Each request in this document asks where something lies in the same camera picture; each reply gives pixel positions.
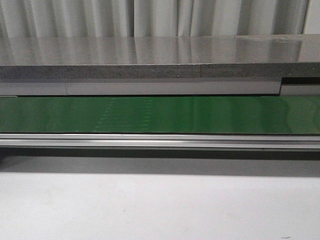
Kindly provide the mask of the green conveyor belt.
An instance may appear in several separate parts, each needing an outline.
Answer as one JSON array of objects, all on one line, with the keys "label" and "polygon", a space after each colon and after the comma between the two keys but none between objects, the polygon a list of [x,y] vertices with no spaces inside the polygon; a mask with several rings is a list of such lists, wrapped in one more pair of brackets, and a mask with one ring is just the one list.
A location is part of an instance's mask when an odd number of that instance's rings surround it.
[{"label": "green conveyor belt", "polygon": [[2,133],[320,133],[317,96],[27,96],[0,99]]}]

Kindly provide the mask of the grey stone countertop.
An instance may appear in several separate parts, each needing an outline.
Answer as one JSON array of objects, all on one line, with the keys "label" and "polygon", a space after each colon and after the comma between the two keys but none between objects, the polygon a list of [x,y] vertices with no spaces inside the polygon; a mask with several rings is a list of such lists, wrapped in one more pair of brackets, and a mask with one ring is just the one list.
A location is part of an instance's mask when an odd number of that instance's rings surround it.
[{"label": "grey stone countertop", "polygon": [[0,93],[317,96],[320,37],[2,38]]}]

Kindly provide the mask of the white pleated curtain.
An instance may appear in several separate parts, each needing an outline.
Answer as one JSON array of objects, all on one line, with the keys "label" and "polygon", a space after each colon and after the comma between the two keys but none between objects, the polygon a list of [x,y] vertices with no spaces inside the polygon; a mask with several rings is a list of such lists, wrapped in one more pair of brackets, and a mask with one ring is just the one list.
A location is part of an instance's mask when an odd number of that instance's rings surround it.
[{"label": "white pleated curtain", "polygon": [[3,0],[0,35],[180,37],[317,34],[317,0]]}]

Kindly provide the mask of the aluminium conveyor frame rail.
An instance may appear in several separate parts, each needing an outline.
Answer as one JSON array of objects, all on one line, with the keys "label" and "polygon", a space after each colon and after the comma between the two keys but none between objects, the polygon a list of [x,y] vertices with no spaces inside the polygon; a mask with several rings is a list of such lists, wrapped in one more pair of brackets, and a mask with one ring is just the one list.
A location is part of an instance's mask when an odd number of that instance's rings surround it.
[{"label": "aluminium conveyor frame rail", "polygon": [[319,150],[319,135],[2,133],[1,147]]}]

